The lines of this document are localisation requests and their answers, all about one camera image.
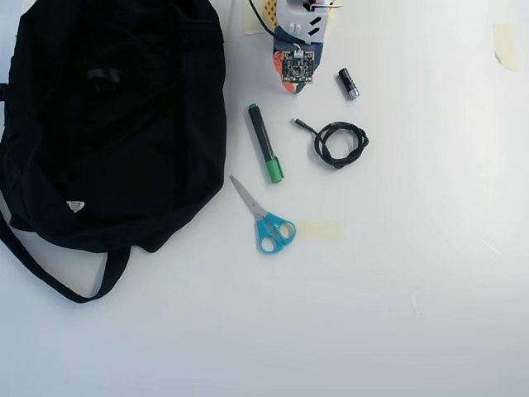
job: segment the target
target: backpack strap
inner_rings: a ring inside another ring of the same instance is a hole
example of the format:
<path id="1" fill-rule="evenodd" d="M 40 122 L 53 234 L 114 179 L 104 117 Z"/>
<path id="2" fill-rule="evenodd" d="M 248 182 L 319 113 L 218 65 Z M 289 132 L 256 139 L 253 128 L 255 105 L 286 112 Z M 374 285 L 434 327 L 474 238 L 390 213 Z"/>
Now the backpack strap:
<path id="1" fill-rule="evenodd" d="M 6 87 L 7 87 L 7 84 L 5 83 L 0 83 L 0 102 L 3 102 L 4 99 L 3 99 L 3 93 L 4 91 L 6 90 Z"/>
<path id="2" fill-rule="evenodd" d="M 7 225 L 2 214 L 0 214 L 0 240 L 9 248 L 9 250 L 18 258 L 20 262 L 37 278 L 47 283 L 51 288 L 63 295 L 65 298 L 74 301 L 78 304 L 85 304 L 87 302 L 100 299 L 108 294 L 116 282 L 120 279 L 126 269 L 126 264 L 131 255 L 131 248 L 109 252 L 107 257 L 107 264 L 105 265 L 105 273 L 102 277 L 101 288 L 92 298 L 85 298 L 76 294 L 66 285 L 63 285 L 55 277 L 47 273 L 36 261 L 31 254 L 22 245 L 17 236 L 12 232 Z"/>

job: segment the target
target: black cable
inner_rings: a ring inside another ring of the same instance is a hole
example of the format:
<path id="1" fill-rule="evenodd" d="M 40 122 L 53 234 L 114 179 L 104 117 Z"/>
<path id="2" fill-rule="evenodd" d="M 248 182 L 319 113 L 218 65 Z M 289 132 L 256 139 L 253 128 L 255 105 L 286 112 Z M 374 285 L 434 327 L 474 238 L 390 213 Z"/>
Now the black cable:
<path id="1" fill-rule="evenodd" d="M 270 28 L 266 25 L 265 21 L 263 21 L 263 17 L 261 16 L 261 14 L 259 13 L 259 11 L 257 11 L 257 8 L 255 8 L 255 4 L 253 2 L 253 0 L 248 0 L 250 2 L 250 7 L 252 10 L 254 10 L 254 14 L 255 16 L 257 17 L 257 19 L 259 19 L 259 22 L 261 24 L 261 26 L 266 30 L 266 32 L 271 35 L 272 37 L 282 41 L 282 42 L 285 42 L 285 43 L 289 43 L 289 44 L 292 44 L 294 45 L 295 47 L 299 48 L 299 44 L 302 44 L 301 41 L 299 42 L 292 42 L 292 41 L 288 41 L 288 40 L 285 40 L 284 37 L 281 37 L 279 35 L 276 35 L 273 31 L 270 30 Z"/>
<path id="2" fill-rule="evenodd" d="M 314 149 L 316 150 L 316 153 L 322 158 L 323 161 L 325 161 L 328 165 L 332 165 L 337 170 L 341 170 L 346 165 L 357 161 L 364 152 L 364 149 L 369 144 L 369 139 L 365 134 L 365 131 L 348 122 L 332 122 L 319 132 L 299 119 L 294 120 L 294 122 L 301 128 L 311 132 L 316 136 L 314 139 Z M 327 148 L 327 141 L 335 132 L 339 130 L 346 130 L 352 134 L 355 134 L 358 138 L 358 147 L 343 159 L 335 159 L 332 157 L 331 152 Z"/>

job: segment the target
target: scissors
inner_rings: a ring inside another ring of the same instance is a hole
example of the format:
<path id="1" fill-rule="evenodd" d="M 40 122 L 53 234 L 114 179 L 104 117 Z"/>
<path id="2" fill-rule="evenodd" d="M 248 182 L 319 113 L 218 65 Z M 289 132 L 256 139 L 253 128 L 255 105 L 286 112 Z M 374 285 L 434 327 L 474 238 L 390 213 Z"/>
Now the scissors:
<path id="1" fill-rule="evenodd" d="M 248 190 L 245 189 L 235 176 L 232 175 L 230 179 L 250 211 L 254 214 L 259 248 L 264 254 L 277 254 L 285 246 L 294 241 L 296 237 L 296 226 L 292 222 L 285 221 L 266 211 L 251 197 Z M 274 247 L 267 249 L 263 244 L 266 241 L 272 242 Z"/>

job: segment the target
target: scissor blade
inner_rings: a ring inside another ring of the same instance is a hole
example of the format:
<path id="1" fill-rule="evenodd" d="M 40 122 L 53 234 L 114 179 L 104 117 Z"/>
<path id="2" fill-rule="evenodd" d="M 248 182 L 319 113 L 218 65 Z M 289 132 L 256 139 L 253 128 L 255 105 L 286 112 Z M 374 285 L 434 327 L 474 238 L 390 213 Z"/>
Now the scissor blade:
<path id="1" fill-rule="evenodd" d="M 233 182 L 235 189 L 237 189 L 237 192 L 241 195 L 242 199 L 250 209 L 252 213 L 255 215 L 259 215 L 260 217 L 264 218 L 268 214 L 268 211 L 266 211 L 264 208 L 262 208 L 253 197 L 251 197 L 251 194 L 248 192 L 248 190 L 245 189 L 245 187 L 239 182 L 235 176 L 230 176 L 231 182 Z"/>

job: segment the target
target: masking tape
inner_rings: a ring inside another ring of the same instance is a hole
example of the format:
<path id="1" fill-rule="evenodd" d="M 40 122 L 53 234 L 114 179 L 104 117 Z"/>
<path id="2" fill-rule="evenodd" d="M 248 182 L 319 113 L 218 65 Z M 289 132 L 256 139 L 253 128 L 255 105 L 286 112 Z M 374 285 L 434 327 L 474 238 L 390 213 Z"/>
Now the masking tape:
<path id="1" fill-rule="evenodd" d="M 346 235 L 346 225 L 340 220 L 298 220 L 296 237 L 303 240 L 336 241 Z"/>
<path id="2" fill-rule="evenodd" d="M 516 34 L 512 23 L 495 23 L 494 52 L 496 59 L 507 70 L 517 71 Z"/>
<path id="3" fill-rule="evenodd" d="M 244 30 L 245 35 L 254 35 L 257 33 L 262 33 L 263 27 L 259 23 L 259 19 L 254 14 L 254 10 L 251 9 L 250 2 L 248 0 L 243 0 L 245 3 L 245 13 L 244 13 Z M 265 0 L 254 0 L 255 8 L 257 10 L 262 10 L 265 5 Z"/>

